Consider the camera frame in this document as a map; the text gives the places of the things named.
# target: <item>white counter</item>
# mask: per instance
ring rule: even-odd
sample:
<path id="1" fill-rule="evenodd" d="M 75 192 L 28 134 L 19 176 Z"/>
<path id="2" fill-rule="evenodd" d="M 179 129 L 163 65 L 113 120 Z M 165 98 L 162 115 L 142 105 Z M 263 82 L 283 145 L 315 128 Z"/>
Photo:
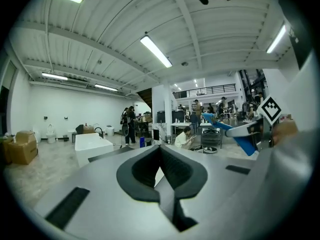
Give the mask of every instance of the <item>white counter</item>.
<path id="1" fill-rule="evenodd" d="M 175 122 L 175 123 L 172 123 L 171 126 L 176 126 L 176 127 L 187 127 L 187 126 L 190 126 L 192 125 L 192 123 L 190 122 Z"/>

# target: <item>desk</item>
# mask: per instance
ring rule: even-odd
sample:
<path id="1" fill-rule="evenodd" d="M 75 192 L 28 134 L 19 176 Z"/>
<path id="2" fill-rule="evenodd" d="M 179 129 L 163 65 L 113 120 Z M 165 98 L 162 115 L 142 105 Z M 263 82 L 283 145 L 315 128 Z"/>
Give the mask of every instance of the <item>desk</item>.
<path id="1" fill-rule="evenodd" d="M 218 137 L 219 141 L 220 141 L 220 149 L 222 148 L 222 136 L 223 136 L 223 130 L 222 129 L 214 128 L 213 125 L 211 123 L 209 123 L 209 122 L 202 122 L 200 124 L 200 128 L 201 128 L 201 141 L 200 141 L 200 145 L 201 146 L 202 146 L 203 129 L 204 128 L 209 128 L 209 129 L 216 129 L 216 130 L 219 131 L 219 133 L 212 132 L 209 135 L 212 136 L 212 137 Z"/>
<path id="2" fill-rule="evenodd" d="M 177 128 L 179 127 L 187 127 L 192 125 L 191 122 L 174 122 L 171 124 L 171 127 L 174 127 L 174 132 L 176 133 L 175 135 L 177 135 Z M 171 133 L 171 143 L 174 143 L 174 138 L 173 138 L 173 134 Z"/>

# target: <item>cardboard box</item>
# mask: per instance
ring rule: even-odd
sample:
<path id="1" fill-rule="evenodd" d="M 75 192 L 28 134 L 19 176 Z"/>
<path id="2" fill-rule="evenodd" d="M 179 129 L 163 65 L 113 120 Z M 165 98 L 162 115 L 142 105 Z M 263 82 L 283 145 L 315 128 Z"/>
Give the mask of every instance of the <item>cardboard box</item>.
<path id="1" fill-rule="evenodd" d="M 14 138 L 11 136 L 9 136 L 8 139 L 2 140 L 3 161 L 5 162 L 6 165 L 12 163 L 12 159 L 10 157 L 10 152 L 9 152 L 9 143 L 13 141 L 14 141 Z"/>
<path id="2" fill-rule="evenodd" d="M 95 130 L 93 126 L 84 126 L 83 127 L 83 134 L 94 134 Z"/>
<path id="3" fill-rule="evenodd" d="M 8 144 L 10 157 L 14 164 L 28 165 L 37 155 L 37 140 L 32 131 L 19 131 L 16 143 Z"/>
<path id="4" fill-rule="evenodd" d="M 144 116 L 144 122 L 152 123 L 152 117 L 151 114 L 145 114 Z"/>

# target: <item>white table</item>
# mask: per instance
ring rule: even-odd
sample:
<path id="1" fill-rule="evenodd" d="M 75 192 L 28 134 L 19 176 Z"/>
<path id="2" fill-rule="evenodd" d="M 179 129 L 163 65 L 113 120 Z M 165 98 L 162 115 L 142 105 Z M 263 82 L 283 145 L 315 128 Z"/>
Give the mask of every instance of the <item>white table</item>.
<path id="1" fill-rule="evenodd" d="M 191 122 L 174 122 L 171 124 L 171 127 L 174 127 L 174 132 L 177 135 L 177 128 L 179 127 L 187 127 L 192 125 Z M 173 134 L 171 133 L 171 141 L 174 142 Z"/>
<path id="2" fill-rule="evenodd" d="M 213 125 L 209 122 L 202 122 L 200 124 L 200 128 L 201 128 L 201 141 L 200 141 L 200 145 L 202 146 L 202 132 L 204 128 L 213 128 L 213 129 L 219 129 L 219 133 L 212 133 L 214 136 L 219 136 L 220 139 L 220 149 L 222 148 L 222 136 L 223 136 L 223 130 L 220 128 L 214 128 Z"/>

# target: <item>seated person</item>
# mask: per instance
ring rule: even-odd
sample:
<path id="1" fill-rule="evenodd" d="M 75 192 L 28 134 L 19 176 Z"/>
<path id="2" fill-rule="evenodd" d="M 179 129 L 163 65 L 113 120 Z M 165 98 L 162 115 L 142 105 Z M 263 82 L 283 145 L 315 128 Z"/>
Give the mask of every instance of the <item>seated person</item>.
<path id="1" fill-rule="evenodd" d="M 191 135 L 191 128 L 187 126 L 184 128 L 183 132 L 181 132 L 176 138 L 174 145 L 178 148 L 182 148 L 185 150 L 188 150 L 191 146 L 191 144 L 194 142 L 194 138 L 191 137 L 187 139 Z"/>

